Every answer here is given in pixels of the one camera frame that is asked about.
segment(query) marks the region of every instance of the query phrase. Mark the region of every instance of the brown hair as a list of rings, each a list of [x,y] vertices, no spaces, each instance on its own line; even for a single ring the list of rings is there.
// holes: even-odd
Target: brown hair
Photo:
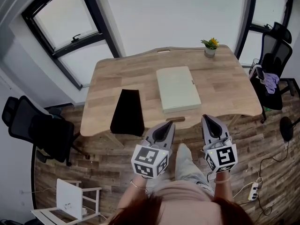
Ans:
[[[134,200],[117,214],[108,225],[158,225],[159,210],[163,198],[151,194]],[[222,198],[215,198],[212,202],[221,207],[223,225],[253,225],[249,215],[236,203]]]

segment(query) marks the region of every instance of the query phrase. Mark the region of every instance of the white chair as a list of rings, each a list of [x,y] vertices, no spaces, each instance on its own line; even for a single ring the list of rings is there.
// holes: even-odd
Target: white chair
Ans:
[[[37,209],[31,212],[45,225],[73,225],[100,215],[99,191],[101,187],[80,188],[81,181],[69,181],[57,179],[56,183],[56,208]],[[96,199],[83,195],[84,192],[96,191]],[[95,213],[84,216],[83,199],[95,203]],[[76,218],[76,220],[65,223],[55,216],[51,211],[62,210]]]

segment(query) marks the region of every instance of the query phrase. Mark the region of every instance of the office chair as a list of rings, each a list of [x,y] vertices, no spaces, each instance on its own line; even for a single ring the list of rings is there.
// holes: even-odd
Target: office chair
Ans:
[[[250,81],[256,91],[258,99],[262,106],[263,119],[261,123],[266,121],[264,106],[273,110],[282,109],[281,95],[288,90],[294,96],[292,81],[283,79],[288,86],[280,90],[279,85],[275,89],[274,94],[269,94],[264,84],[260,80],[264,80],[263,73],[276,74],[279,78],[289,60],[293,50],[287,42],[291,43],[292,36],[287,28],[275,22],[271,31],[265,32],[262,35],[262,52],[259,64],[261,67],[255,67],[255,72],[250,77]]]
[[[3,113],[2,120],[8,126],[11,137],[22,139],[32,143],[39,149],[43,149],[49,156],[44,156],[37,151],[37,157],[42,162],[47,159],[56,159],[67,166],[71,166],[69,155],[71,147],[79,153],[83,153],[73,145],[80,133],[74,135],[74,124],[64,120],[63,117],[54,118],[38,110],[26,96],[17,99],[9,97]]]

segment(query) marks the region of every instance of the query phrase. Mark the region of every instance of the yellow flower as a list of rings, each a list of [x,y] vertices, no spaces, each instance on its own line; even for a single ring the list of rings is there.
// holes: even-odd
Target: yellow flower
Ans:
[[[218,44],[219,42],[217,40],[215,40],[214,37],[211,39],[211,41],[213,42],[214,45],[216,45],[217,47],[219,47],[219,44]]]

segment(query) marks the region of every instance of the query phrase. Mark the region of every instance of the window frame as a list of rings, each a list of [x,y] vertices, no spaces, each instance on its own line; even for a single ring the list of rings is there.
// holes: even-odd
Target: window frame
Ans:
[[[255,31],[255,32],[259,32],[259,33],[264,33],[264,32],[270,31],[270,28],[267,25],[261,26],[261,25],[252,23],[253,16],[254,16],[254,10],[255,10],[255,4],[256,4],[256,0],[247,0],[247,2],[246,2],[246,9],[245,9],[245,13],[244,13],[244,19],[243,19],[243,22],[241,25],[240,36],[239,36],[239,39],[238,39],[238,42],[237,42],[237,45],[235,48],[235,52],[234,52],[234,55],[236,56],[236,58],[238,60],[240,59],[240,55],[243,51],[249,31]],[[293,8],[293,0],[287,0],[287,2],[285,4],[285,16],[284,16],[283,23],[282,23],[282,25],[285,27],[287,27],[287,25],[289,23],[291,13],[292,13],[292,8]]]
[[[68,78],[68,80],[78,89],[81,90],[82,84],[68,71],[68,69],[59,61],[59,57],[73,52],[79,48],[85,47],[87,45],[105,40],[113,57],[119,58],[120,53],[115,46],[111,34],[105,24],[99,6],[96,0],[84,0],[88,11],[93,19],[93,22],[97,28],[97,32],[90,34],[86,37],[82,37],[77,40],[73,40],[70,44],[54,51],[50,43],[48,42],[45,35],[42,33],[41,29],[34,21],[34,17],[40,10],[42,10],[50,1],[52,0],[34,0],[22,13],[22,17],[25,20],[27,26],[31,30],[32,34],[41,44],[43,49],[50,56],[55,65],[63,72],[63,74]]]

